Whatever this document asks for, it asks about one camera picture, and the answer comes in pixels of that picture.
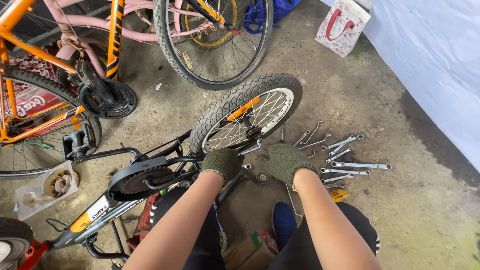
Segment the blue bag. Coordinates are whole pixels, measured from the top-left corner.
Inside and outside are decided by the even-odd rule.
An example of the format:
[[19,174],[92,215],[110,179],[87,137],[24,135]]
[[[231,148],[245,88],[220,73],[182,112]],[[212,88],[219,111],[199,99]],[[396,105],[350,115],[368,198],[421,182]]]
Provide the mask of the blue bag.
[[[273,0],[273,23],[278,23],[290,11],[292,11],[301,0]],[[250,5],[245,10],[245,22],[243,26],[248,33],[255,35],[262,32],[264,25],[264,3],[262,0],[250,0]]]

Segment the person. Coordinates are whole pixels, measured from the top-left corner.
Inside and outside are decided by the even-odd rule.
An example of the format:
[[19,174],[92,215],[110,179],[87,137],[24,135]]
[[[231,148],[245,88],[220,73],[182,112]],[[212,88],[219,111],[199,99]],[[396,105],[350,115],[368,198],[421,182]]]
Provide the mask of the person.
[[[258,155],[265,171],[297,191],[305,212],[299,228],[289,205],[273,210],[279,254],[268,270],[381,270],[375,253],[378,236],[353,206],[335,203],[317,170],[297,148],[268,144]],[[225,235],[212,202],[241,169],[244,157],[222,148],[208,153],[198,179],[175,188],[152,206],[154,225],[123,266],[124,270],[224,270]]]

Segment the forearm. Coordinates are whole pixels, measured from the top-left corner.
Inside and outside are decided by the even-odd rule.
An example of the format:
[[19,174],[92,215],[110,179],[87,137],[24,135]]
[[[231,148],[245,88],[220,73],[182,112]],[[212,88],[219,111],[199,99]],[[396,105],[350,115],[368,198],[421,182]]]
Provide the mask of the forearm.
[[224,179],[204,172],[138,245],[124,270],[182,269]]
[[302,201],[313,245],[324,270],[382,269],[367,243],[336,206],[315,172],[300,168],[295,173],[293,183]]

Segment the green knit glove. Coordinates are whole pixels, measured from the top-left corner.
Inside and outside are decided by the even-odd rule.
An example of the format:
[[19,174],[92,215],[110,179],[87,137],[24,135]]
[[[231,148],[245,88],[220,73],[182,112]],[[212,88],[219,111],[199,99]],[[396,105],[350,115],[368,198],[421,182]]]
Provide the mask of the green knit glove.
[[318,174],[317,169],[308,161],[307,156],[298,148],[286,144],[266,144],[265,150],[270,157],[260,154],[257,159],[265,171],[288,184],[293,190],[293,175],[299,168],[308,168]]
[[244,155],[239,155],[234,149],[215,149],[205,156],[200,174],[214,171],[223,177],[225,185],[240,173],[244,158]]

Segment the cardboard box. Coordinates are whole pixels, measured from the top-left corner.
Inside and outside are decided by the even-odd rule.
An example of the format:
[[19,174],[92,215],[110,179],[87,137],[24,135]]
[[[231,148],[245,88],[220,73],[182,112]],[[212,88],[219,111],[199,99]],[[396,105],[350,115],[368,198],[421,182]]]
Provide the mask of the cardboard box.
[[278,254],[273,236],[265,231],[254,232],[223,260],[227,270],[263,270]]

